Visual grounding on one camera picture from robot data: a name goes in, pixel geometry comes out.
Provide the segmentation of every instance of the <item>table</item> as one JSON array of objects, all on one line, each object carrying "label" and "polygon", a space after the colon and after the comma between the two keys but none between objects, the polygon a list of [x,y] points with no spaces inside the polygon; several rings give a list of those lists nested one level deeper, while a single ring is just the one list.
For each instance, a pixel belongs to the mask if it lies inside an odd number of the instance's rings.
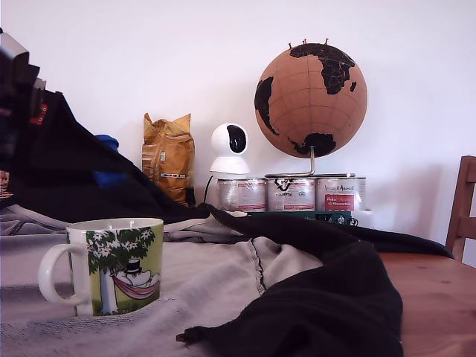
[{"label": "table", "polygon": [[431,255],[381,256],[403,299],[405,357],[476,356],[476,268]]}]

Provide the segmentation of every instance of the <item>hammock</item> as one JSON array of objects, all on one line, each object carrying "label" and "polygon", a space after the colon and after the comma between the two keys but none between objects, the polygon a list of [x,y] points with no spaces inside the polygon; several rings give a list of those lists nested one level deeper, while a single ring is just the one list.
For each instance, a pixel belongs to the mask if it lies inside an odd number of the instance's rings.
[{"label": "hammock", "polygon": [[160,285],[160,281],[151,285],[147,288],[141,288],[140,286],[130,286],[126,284],[122,280],[116,278],[116,276],[112,275],[112,280],[116,284],[116,286],[127,296],[132,299],[136,300],[143,300],[150,298],[154,293],[157,291],[158,286]]}]

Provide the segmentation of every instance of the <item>mug rim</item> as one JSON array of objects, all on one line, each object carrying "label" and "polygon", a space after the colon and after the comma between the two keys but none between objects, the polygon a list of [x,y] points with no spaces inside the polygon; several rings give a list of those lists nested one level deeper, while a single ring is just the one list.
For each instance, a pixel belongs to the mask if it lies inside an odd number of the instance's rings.
[{"label": "mug rim", "polygon": [[72,223],[66,227],[69,231],[110,231],[131,228],[146,228],[163,225],[164,220],[160,218],[137,217],[137,218],[111,218],[93,219]]}]

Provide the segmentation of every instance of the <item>black cloth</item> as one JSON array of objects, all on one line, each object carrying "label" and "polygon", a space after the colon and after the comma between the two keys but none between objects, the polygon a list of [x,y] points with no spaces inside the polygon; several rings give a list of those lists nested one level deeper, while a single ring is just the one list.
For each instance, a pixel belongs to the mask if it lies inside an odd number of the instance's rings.
[{"label": "black cloth", "polygon": [[223,357],[403,356],[402,299],[376,247],[451,257],[442,245],[408,235],[294,216],[236,218],[209,208],[229,228],[293,245],[324,264],[274,284],[231,322],[177,336],[206,341]]},{"label": "black cloth", "polygon": [[[156,187],[132,162],[99,141],[74,119],[59,92],[45,93],[41,125],[22,133],[10,172],[13,203],[64,222],[121,217],[161,217],[166,223],[205,218]],[[93,172],[126,173],[126,182],[102,189]]]}]

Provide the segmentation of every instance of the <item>white security camera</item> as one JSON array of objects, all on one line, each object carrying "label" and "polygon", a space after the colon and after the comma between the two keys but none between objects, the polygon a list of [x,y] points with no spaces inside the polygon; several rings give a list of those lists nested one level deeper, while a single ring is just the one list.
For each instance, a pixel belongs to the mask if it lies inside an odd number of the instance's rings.
[{"label": "white security camera", "polygon": [[242,126],[220,125],[211,135],[211,146],[217,156],[210,167],[215,179],[246,179],[250,168],[242,155],[248,149],[248,134]]}]

